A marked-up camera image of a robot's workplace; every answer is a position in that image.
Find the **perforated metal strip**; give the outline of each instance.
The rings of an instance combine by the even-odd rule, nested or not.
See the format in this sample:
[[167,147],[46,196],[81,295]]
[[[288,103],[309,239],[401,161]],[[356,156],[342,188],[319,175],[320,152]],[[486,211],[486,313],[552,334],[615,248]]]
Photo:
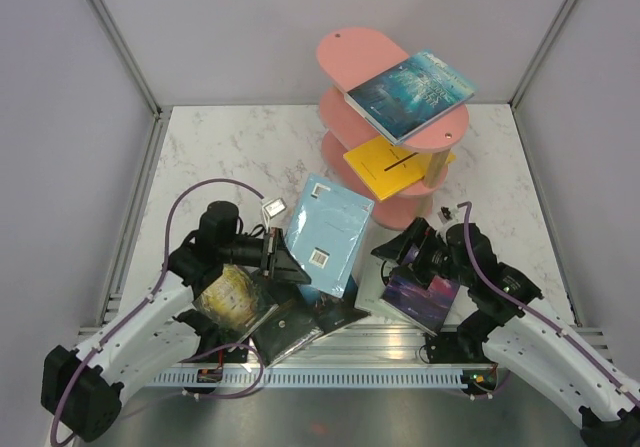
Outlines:
[[[251,385],[257,376],[257,369],[248,373],[241,367],[225,366],[220,383],[211,383],[198,375],[194,367],[172,368],[158,375],[149,387],[234,387]],[[262,387],[295,388],[389,388],[389,389],[460,389],[461,369],[301,369],[275,368],[264,374]]]

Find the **gray floor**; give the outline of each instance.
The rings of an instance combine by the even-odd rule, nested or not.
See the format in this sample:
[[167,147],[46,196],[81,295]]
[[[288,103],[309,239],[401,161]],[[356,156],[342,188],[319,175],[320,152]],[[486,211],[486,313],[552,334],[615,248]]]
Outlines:
[[[166,394],[145,389],[126,411]],[[91,447],[581,446],[578,429],[515,376],[492,401],[430,390],[267,389],[178,397],[114,425]]]

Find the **table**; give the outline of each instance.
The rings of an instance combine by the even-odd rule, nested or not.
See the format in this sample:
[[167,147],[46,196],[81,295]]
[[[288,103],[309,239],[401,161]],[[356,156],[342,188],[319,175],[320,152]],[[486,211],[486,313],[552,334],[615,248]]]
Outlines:
[[[549,234],[533,186],[515,122],[508,105],[469,105],[470,127],[453,148],[457,160],[434,194],[434,212],[471,200],[472,221],[491,239],[500,260],[522,270],[543,291],[560,317],[575,323]],[[190,185],[212,177],[246,182],[266,197],[282,197],[290,207],[277,219],[285,227],[307,175],[333,180],[320,156],[326,132],[313,105],[175,107],[164,139],[153,184],[122,292],[122,306],[135,302],[157,279],[164,225],[175,198]],[[260,221],[259,202],[240,187],[217,184],[192,192],[178,208],[171,249],[193,230],[207,205],[235,202],[247,228]],[[427,220],[438,225],[435,214]],[[362,252],[396,233],[371,227]],[[358,281],[378,267],[361,255]],[[475,305],[461,292],[447,318],[457,325]],[[370,317],[364,324],[388,324]]]

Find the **white label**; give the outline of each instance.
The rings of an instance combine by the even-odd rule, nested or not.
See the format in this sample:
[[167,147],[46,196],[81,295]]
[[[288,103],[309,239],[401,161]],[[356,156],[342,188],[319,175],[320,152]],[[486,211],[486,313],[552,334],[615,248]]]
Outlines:
[[324,269],[324,266],[327,265],[328,260],[329,254],[320,249],[313,249],[311,258],[309,259],[309,263],[320,267],[321,269]]
[[313,191],[311,192],[311,197],[313,197],[314,199],[318,198],[318,195],[320,195],[320,192],[322,191],[329,191],[331,190],[329,187],[327,187],[326,185],[323,184],[316,184],[313,187]]

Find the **robotic arm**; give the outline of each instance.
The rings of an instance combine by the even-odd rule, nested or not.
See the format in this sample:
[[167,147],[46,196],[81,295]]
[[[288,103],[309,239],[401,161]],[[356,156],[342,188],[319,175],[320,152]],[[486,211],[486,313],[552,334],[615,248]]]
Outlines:
[[640,443],[640,384],[562,321],[522,272],[498,262],[468,215],[439,232],[417,218],[372,254],[399,264],[394,270],[418,285],[439,276],[467,286],[478,310],[458,327],[457,342],[468,360],[489,359],[521,377],[581,429],[587,445]]
[[[44,364],[43,407],[55,414],[72,376],[80,371],[60,420],[91,442],[158,372],[218,345],[216,325],[191,304],[222,275],[225,263],[257,267],[279,282],[311,283],[285,247],[281,229],[270,229],[262,239],[237,234],[238,218],[234,204],[210,204],[199,228],[169,256],[167,277],[155,294],[75,349],[53,349]],[[90,360],[81,369],[82,359]]]

